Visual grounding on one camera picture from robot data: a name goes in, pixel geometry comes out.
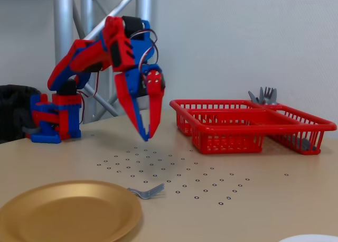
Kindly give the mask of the red blue gripper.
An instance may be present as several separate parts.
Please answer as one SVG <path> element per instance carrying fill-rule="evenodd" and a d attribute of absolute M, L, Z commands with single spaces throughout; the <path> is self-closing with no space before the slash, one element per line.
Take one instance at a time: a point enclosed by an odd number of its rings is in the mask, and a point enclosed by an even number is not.
<path fill-rule="evenodd" d="M 157 35 L 155 32 L 133 32 L 111 43 L 112 67 L 117 74 L 115 84 L 118 100 L 138 131 L 147 142 L 161 120 L 165 80 L 158 65 Z M 143 126 L 136 97 L 149 97 L 149 136 Z"/>

